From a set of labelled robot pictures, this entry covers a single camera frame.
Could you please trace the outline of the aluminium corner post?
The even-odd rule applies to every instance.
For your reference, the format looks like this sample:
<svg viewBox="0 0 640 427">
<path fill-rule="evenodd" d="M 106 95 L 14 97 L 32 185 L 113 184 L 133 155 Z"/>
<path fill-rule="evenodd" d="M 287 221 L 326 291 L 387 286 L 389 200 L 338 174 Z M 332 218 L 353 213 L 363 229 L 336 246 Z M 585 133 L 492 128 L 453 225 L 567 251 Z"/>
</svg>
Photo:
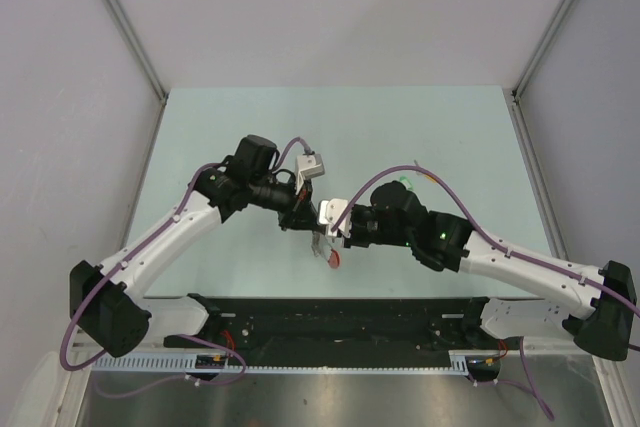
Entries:
<svg viewBox="0 0 640 427">
<path fill-rule="evenodd" d="M 121 0 L 101 0 L 101 2 L 147 84 L 160 104 L 164 106 L 168 98 L 168 91 L 163 86 L 160 76 L 154 68 Z"/>
<path fill-rule="evenodd" d="M 511 88 L 511 96 L 518 101 L 528 85 L 539 70 L 544 58 L 547 56 L 556 37 L 558 36 L 563 24 L 569 17 L 569 14 L 577 4 L 578 0 L 560 0 L 556 6 L 549 22 L 547 23 L 542 36 L 536 43 L 535 48 L 525 64 L 521 74 L 519 75 L 515 85 Z"/>
</svg>

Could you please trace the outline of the green key tag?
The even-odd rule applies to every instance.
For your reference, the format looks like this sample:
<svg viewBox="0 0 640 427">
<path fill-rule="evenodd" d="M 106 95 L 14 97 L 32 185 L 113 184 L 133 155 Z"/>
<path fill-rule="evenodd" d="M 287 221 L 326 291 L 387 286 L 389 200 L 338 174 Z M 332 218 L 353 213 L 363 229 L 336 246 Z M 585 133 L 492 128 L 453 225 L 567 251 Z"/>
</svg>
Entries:
<svg viewBox="0 0 640 427">
<path fill-rule="evenodd" d="M 408 190 L 413 190 L 413 184 L 411 183 L 411 181 L 409 180 L 408 177 L 406 176 L 401 176 L 399 181 L 408 189 Z"/>
</svg>

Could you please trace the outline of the red-handled metal keyring holder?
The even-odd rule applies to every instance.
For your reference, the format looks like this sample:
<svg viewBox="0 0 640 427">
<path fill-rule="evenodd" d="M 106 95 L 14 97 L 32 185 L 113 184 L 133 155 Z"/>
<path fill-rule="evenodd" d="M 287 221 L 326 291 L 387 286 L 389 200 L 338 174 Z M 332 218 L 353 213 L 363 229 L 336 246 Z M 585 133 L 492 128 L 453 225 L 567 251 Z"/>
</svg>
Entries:
<svg viewBox="0 0 640 427">
<path fill-rule="evenodd" d="M 312 233 L 311 249 L 314 256 L 322 258 L 331 269 L 340 267 L 341 258 L 339 252 L 321 233 Z"/>
</svg>

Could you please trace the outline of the aluminium corner post right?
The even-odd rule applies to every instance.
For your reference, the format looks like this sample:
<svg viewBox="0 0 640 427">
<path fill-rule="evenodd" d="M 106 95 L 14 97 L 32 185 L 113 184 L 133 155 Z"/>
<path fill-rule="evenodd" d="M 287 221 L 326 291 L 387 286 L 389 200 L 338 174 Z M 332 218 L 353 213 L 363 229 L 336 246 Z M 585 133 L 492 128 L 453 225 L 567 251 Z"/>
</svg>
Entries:
<svg viewBox="0 0 640 427">
<path fill-rule="evenodd" d="M 558 36 L 563 24 L 569 17 L 569 14 L 577 4 L 578 0 L 560 0 L 556 6 L 549 22 L 547 23 L 542 36 L 536 43 L 535 48 L 525 64 L 521 74 L 519 75 L 515 85 L 511 88 L 511 96 L 518 101 L 528 85 L 539 70 L 544 58 L 547 56 L 556 37 Z"/>
</svg>

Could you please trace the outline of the aluminium rail right side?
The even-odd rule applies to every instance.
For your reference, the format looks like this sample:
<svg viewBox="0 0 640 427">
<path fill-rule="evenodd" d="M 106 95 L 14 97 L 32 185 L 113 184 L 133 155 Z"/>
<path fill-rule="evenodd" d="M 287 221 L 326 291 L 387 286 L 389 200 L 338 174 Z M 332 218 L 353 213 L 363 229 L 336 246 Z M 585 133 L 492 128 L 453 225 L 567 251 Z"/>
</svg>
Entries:
<svg viewBox="0 0 640 427">
<path fill-rule="evenodd" d="M 526 125 L 521 105 L 512 91 L 505 90 L 504 96 L 550 250 L 556 257 L 568 260 L 570 255 L 555 215 L 541 164 L 538 160 L 528 126 Z"/>
</svg>

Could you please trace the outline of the aluminium corner post left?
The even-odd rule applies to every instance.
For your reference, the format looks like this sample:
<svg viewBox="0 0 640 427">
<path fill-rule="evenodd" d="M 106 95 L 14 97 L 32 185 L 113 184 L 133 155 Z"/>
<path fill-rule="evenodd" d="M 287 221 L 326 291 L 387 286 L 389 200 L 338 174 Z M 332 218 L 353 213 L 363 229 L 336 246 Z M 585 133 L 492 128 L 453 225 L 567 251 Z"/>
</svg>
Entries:
<svg viewBox="0 0 640 427">
<path fill-rule="evenodd" d="M 168 98 L 168 91 L 163 86 L 160 76 L 154 68 L 121 0 L 101 0 L 101 2 L 147 84 L 160 104 L 164 106 Z"/>
</svg>

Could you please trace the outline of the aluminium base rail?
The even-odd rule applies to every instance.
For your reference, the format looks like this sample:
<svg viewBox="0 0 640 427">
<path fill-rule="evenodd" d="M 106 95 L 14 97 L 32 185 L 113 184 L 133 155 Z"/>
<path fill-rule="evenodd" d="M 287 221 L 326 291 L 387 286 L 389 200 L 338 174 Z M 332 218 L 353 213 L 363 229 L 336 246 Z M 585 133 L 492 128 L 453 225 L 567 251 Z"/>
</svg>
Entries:
<svg viewBox="0 0 640 427">
<path fill-rule="evenodd" d="M 131 352 L 152 351 L 152 350 L 162 349 L 162 348 L 163 348 L 162 342 L 142 342 L 137 345 L 125 345 L 124 347 L 116 346 L 114 347 L 114 350 L 117 353 L 128 354 Z M 105 347 L 97 343 L 89 343 L 89 342 L 74 342 L 70 347 L 71 352 L 95 353 L 102 350 L 105 350 Z"/>
</svg>

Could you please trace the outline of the silver key with yellow tag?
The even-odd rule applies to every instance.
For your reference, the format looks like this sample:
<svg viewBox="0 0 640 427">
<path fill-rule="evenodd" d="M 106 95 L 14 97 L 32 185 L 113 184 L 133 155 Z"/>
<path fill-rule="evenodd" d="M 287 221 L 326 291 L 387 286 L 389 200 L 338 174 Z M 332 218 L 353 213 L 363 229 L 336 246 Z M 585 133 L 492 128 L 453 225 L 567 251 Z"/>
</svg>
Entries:
<svg viewBox="0 0 640 427">
<path fill-rule="evenodd" d="M 431 181 L 433 183 L 437 183 L 437 181 L 432 176 L 427 175 L 426 173 L 423 172 L 424 169 L 419 165 L 419 163 L 418 163 L 418 161 L 416 159 L 413 160 L 413 164 L 414 164 L 414 166 L 421 168 L 420 171 L 418 171 L 418 170 L 415 171 L 417 175 L 422 176 L 422 177 L 428 179 L 429 181 Z"/>
</svg>

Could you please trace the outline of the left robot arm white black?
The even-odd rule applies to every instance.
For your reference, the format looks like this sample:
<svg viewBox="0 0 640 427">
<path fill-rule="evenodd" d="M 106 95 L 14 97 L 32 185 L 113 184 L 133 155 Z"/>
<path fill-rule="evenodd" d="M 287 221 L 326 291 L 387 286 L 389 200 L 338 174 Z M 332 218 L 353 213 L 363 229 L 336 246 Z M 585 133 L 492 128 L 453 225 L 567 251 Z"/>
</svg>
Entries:
<svg viewBox="0 0 640 427">
<path fill-rule="evenodd" d="M 152 338 L 187 335 L 199 346 L 214 344 L 221 323 L 204 300 L 151 299 L 147 292 L 196 240 L 250 205 L 275 212 L 283 230 L 318 230 L 311 181 L 324 173 L 321 157 L 306 147 L 281 181 L 287 154 L 263 137 L 242 138 L 234 154 L 200 167 L 177 205 L 141 237 L 98 265 L 78 263 L 69 276 L 70 324 L 61 349 L 76 330 L 112 357 Z"/>
</svg>

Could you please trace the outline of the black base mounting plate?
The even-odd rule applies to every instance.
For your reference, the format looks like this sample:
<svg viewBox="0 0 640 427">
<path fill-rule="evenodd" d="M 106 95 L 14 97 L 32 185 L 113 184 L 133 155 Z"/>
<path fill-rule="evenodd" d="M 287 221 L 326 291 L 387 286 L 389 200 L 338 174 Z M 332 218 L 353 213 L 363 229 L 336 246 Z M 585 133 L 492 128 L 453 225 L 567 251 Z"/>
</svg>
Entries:
<svg viewBox="0 0 640 427">
<path fill-rule="evenodd" d="M 519 346 L 517 335 L 488 334 L 480 327 L 477 298 L 214 298 L 192 296 L 209 318 L 195 334 L 231 340 L 247 349 L 275 339 L 408 341 L 431 350 L 490 350 Z"/>
</svg>

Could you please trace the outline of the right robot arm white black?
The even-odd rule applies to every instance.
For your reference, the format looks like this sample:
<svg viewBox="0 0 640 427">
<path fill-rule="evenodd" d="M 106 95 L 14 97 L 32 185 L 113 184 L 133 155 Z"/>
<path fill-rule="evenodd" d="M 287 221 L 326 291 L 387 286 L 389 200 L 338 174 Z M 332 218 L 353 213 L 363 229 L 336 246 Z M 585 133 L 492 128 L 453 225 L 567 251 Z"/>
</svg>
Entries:
<svg viewBox="0 0 640 427">
<path fill-rule="evenodd" d="M 496 339 L 571 340 L 611 361 L 628 356 L 636 294 L 630 269 L 543 256 L 484 231 L 469 214 L 430 211 L 393 181 L 376 188 L 367 206 L 330 200 L 327 232 L 345 246 L 406 246 L 434 270 L 484 276 L 532 294 L 530 300 L 474 300 L 461 323 L 463 340 L 484 348 Z"/>
</svg>

